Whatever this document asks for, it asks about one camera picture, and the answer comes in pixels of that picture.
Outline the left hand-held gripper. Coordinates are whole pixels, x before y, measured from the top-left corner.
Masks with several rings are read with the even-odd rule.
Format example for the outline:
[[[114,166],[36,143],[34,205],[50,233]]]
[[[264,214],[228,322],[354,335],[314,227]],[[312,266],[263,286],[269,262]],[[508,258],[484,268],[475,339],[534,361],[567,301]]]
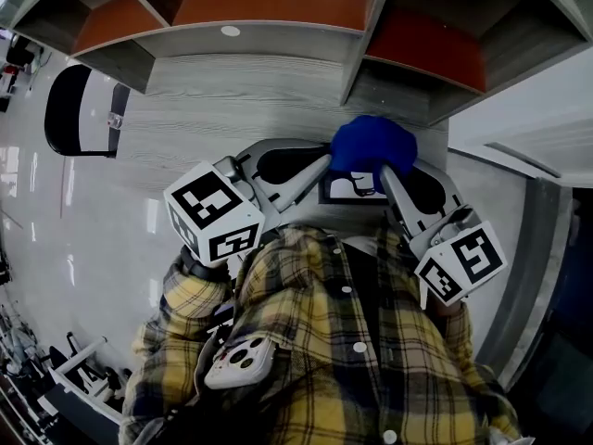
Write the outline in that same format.
[[[295,138],[261,140],[235,159],[202,161],[164,191],[171,225],[206,266],[246,253],[280,224],[279,212],[305,198],[330,162],[328,143]],[[280,185],[276,208],[248,181]]]

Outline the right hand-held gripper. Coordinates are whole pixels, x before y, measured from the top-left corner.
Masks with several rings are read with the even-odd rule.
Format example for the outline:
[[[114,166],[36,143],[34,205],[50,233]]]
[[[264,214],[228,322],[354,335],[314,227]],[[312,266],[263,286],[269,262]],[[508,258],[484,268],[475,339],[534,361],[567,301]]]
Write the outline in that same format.
[[[491,223],[472,206],[462,206],[457,186],[444,171],[418,159],[403,184],[386,164],[380,180],[419,261],[414,273],[423,309],[429,296],[452,305],[508,266]]]

